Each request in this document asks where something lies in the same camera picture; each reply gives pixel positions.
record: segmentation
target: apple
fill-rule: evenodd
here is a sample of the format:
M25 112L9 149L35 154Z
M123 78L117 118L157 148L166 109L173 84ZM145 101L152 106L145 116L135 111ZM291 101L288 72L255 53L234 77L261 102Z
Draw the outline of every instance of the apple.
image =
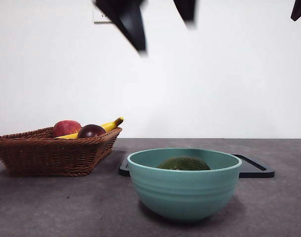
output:
M77 121L62 120L57 122L52 130L52 137L60 137L72 133L77 133L81 129L81 125Z
M88 124L79 130L77 138L95 137L104 133L106 133L106 131L101 126Z

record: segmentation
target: gray countertop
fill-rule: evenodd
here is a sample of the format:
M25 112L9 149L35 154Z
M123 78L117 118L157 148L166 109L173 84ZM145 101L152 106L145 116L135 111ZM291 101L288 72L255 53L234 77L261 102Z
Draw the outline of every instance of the gray countertop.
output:
M221 211L168 221L145 207L118 167L128 154L194 147L246 155L274 178L239 179ZM301 237L301 139L124 139L88 176L11 177L0 161L0 237Z

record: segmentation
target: bowl rim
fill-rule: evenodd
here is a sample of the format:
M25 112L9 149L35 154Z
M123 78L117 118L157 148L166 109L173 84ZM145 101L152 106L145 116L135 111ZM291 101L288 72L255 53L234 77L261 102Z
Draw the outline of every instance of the bowl rim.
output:
M156 168L156 167L150 167L150 166L146 166L146 165L142 165L142 164L138 164L134 161L131 160L131 157L139 154L139 153L143 153L143 152L149 152L149 151L157 151L157 150L173 150L173 149L178 149L178 150L201 150L201 151L207 151L207 152L214 152L214 153L219 153L219 154L223 154L223 155L227 155L230 156L232 158L234 158L235 160L238 161L237 164L232 165L230 167L226 167L226 168L221 168L221 169L211 169L211 170L173 170L173 169L161 169L161 168ZM146 168L146 169L152 169L152 170L165 170L167 172L177 172L177 173L202 173L202 172L206 172L206 173L210 173L210 172L220 172L220 171L225 171L225 170L230 170L230 169L235 169L241 166L242 161L240 158L229 154L229 153L225 153L225 152L219 152L219 151L214 151L214 150L206 150L206 149L202 149L202 148L178 148L178 147L168 147L168 148L154 148L154 149L147 149L147 150L142 150L142 151L138 151L138 152L133 152L131 154L128 155L127 160L130 164L132 165L136 165L138 167L141 168Z

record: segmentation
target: black object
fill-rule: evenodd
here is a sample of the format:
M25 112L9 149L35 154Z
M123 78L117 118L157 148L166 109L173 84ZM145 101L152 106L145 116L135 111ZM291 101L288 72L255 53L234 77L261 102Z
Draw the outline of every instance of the black object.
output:
M268 166L259 163L255 159L250 159L242 155L236 155L242 161L239 178L272 178L274 177L274 170ZM119 167L119 175L130 176L127 158L124 158Z
M137 51L146 51L140 4L144 0L96 0L95 5L119 28Z
M296 21L301 17L301 0L295 0L291 19Z
M194 21L195 1L196 0L174 0L177 10L185 22Z
M241 159L239 178L272 178L274 170L268 166L261 164L259 161L247 158L242 155L232 154Z

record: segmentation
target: wall outlet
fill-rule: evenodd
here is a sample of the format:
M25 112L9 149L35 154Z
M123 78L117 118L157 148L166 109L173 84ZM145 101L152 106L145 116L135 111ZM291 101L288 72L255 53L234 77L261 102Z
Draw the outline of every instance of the wall outlet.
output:
M94 24L111 24L112 21L98 7L92 7L92 16Z

